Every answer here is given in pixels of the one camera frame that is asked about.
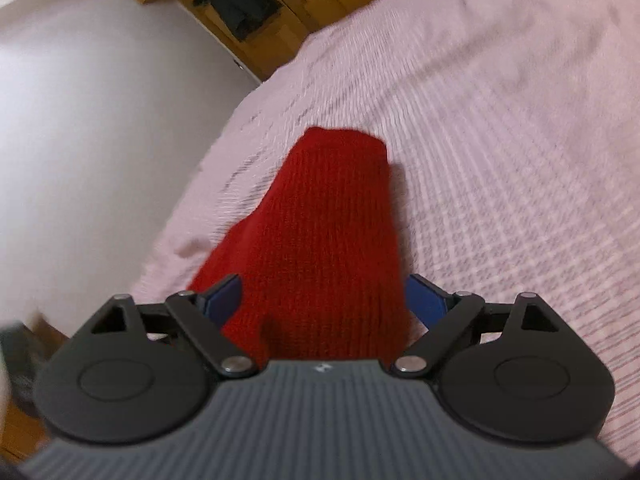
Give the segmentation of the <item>red knit cardigan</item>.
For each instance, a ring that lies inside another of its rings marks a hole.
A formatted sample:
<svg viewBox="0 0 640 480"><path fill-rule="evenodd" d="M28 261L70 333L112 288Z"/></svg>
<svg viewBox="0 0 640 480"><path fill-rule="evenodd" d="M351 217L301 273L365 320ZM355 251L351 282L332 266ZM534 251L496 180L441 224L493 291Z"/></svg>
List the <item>red knit cardigan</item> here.
<svg viewBox="0 0 640 480"><path fill-rule="evenodd" d="M356 130L308 129L189 287L205 292L231 274L242 295L222 332L259 365L393 362L411 320L384 142Z"/></svg>

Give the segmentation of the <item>pink checked bed sheet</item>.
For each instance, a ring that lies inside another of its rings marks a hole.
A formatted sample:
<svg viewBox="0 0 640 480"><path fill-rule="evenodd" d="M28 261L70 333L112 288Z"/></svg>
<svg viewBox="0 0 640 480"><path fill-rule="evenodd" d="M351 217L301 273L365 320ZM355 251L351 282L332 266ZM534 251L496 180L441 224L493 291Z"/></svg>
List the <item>pink checked bed sheet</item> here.
<svg viewBox="0 0 640 480"><path fill-rule="evenodd" d="M614 376L602 439L639 458L639 0L375 0L234 111L132 293L183 289L310 126L387 145L406 267L532 290Z"/></svg>

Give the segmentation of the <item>hanging black coat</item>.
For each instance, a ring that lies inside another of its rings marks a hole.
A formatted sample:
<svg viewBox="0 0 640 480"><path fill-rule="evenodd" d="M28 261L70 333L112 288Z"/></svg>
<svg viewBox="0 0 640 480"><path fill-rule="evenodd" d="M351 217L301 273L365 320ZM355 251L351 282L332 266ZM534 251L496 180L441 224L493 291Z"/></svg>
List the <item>hanging black coat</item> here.
<svg viewBox="0 0 640 480"><path fill-rule="evenodd" d="M239 41L262 28L281 9L278 0L193 0L194 6L211 6Z"/></svg>

